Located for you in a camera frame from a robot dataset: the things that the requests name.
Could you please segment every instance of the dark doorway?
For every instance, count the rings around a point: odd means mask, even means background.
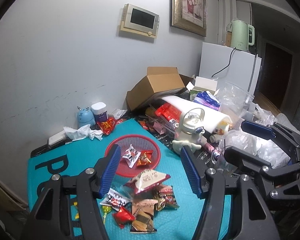
[[[259,91],[279,109],[287,90],[291,63],[291,54],[274,45],[266,44]]]

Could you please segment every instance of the red plastic basket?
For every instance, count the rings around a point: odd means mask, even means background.
[[[130,144],[132,144],[132,146],[139,152],[143,150],[153,150],[151,163],[146,166],[137,167],[137,164],[135,164],[132,168],[129,168],[126,160],[121,159],[119,162],[118,169],[116,171],[116,174],[120,176],[133,178],[134,176],[137,176],[140,172],[142,172],[144,169],[154,169],[159,164],[161,158],[160,149],[153,140],[146,136],[139,134],[129,134],[121,136],[109,144],[109,146],[106,149],[105,156],[108,155],[111,147],[114,144],[120,146],[121,156],[125,154],[125,151],[130,147]]]

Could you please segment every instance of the white refrigerator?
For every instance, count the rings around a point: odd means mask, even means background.
[[[229,64],[232,50],[233,48],[230,47],[203,42],[199,76],[211,79],[214,73]],[[230,65],[214,75],[212,79],[218,78],[217,89],[223,88],[224,82],[228,81],[253,95],[258,81],[260,64],[260,57],[236,49],[232,53]]]

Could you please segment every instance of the picture frame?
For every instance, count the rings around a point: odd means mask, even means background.
[[[207,0],[172,0],[171,26],[207,35]]]

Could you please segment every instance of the purple package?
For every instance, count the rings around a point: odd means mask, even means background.
[[[219,111],[221,105],[221,103],[209,91],[198,93],[193,101],[216,111]]]

